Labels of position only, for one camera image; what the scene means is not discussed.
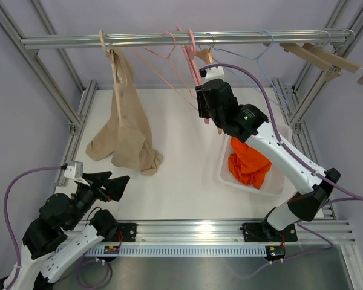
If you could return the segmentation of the beige garment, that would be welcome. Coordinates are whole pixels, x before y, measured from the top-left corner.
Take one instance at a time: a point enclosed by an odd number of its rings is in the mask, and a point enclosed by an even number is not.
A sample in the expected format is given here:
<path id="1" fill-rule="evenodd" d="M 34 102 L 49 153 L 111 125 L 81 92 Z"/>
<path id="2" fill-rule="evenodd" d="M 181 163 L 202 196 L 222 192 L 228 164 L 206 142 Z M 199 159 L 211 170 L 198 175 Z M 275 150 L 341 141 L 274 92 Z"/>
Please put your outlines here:
<path id="1" fill-rule="evenodd" d="M 92 160 L 110 156 L 116 167 L 154 175 L 163 155 L 153 147 L 151 127 L 134 86 L 134 71 L 122 50 L 112 48 L 106 55 L 113 74 L 111 113 L 85 152 Z"/>

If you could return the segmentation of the thick pink plastic hanger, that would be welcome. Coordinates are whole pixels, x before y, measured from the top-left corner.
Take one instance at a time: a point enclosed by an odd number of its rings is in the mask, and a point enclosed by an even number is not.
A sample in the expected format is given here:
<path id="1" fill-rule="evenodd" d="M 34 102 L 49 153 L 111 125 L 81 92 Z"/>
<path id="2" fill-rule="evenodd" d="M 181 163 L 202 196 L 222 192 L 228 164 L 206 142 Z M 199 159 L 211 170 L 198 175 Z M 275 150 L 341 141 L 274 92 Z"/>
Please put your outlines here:
<path id="1" fill-rule="evenodd" d="M 201 77 L 200 77 L 200 73 L 199 73 L 199 69 L 196 66 L 194 57 L 196 52 L 199 51 L 199 49 L 197 48 L 197 44 L 195 41 L 195 37 L 194 34 L 192 32 L 191 29 L 187 30 L 187 34 L 191 40 L 191 44 L 190 45 L 184 45 L 182 46 L 183 48 L 183 52 L 185 54 L 185 58 L 189 67 L 189 70 L 191 72 L 191 76 L 194 80 L 194 85 L 195 86 L 200 86 L 201 85 Z"/>

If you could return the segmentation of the orange t shirt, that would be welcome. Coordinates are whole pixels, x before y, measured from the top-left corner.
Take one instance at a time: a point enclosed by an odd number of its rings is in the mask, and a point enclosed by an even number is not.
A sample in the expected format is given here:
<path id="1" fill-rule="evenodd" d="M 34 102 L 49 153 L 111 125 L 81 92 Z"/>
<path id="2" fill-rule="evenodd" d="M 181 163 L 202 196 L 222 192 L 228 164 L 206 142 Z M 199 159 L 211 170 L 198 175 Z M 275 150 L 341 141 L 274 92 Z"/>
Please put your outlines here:
<path id="1" fill-rule="evenodd" d="M 235 137 L 231 138 L 233 153 L 228 158 L 228 169 L 237 181 L 260 189 L 272 163 L 257 150 Z"/>

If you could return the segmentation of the beige hanger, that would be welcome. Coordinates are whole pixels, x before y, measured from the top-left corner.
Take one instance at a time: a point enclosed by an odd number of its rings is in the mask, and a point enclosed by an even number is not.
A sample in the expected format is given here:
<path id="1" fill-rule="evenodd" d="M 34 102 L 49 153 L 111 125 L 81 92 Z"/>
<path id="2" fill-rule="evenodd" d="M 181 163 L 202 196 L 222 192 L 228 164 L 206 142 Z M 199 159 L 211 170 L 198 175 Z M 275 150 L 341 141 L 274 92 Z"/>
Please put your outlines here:
<path id="1" fill-rule="evenodd" d="M 111 48 L 111 46 L 107 46 L 105 42 L 105 33 L 103 30 L 99 31 L 99 37 L 100 37 L 100 43 L 102 45 L 103 51 L 107 58 L 110 60 L 111 64 L 111 70 L 113 75 L 113 83 L 126 85 L 126 75 L 124 71 L 120 70 L 120 62 L 119 62 L 119 56 L 114 52 L 114 50 Z"/>

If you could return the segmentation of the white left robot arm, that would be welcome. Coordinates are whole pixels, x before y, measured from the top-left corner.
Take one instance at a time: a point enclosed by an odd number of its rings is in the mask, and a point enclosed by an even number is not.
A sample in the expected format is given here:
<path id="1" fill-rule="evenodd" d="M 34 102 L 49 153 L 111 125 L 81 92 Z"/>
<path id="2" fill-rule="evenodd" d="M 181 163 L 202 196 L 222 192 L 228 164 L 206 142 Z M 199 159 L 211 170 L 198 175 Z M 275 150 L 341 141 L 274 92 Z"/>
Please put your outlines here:
<path id="1" fill-rule="evenodd" d="M 117 236 L 118 222 L 108 210 L 99 210 L 77 237 L 59 253 L 57 248 L 96 201 L 120 201 L 129 176 L 113 178 L 111 172 L 84 173 L 75 193 L 55 193 L 28 226 L 17 262 L 10 275 L 0 279 L 0 289 L 53 289 L 61 275 L 99 242 Z"/>

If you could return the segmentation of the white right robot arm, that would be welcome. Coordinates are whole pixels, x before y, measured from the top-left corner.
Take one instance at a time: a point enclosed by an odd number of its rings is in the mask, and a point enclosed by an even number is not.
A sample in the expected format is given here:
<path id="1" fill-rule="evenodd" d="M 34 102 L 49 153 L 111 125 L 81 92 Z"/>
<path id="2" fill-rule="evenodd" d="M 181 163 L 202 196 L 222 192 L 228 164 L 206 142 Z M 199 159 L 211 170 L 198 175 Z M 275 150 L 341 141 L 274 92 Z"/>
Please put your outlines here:
<path id="1" fill-rule="evenodd" d="M 297 221 L 312 221 L 341 177 L 314 164 L 281 136 L 272 118 L 252 104 L 239 104 L 230 84 L 213 79 L 196 86 L 200 116 L 210 118 L 227 135 L 247 144 L 280 169 L 296 193 L 274 207 L 263 221 L 243 230 L 257 239 L 279 239 Z"/>

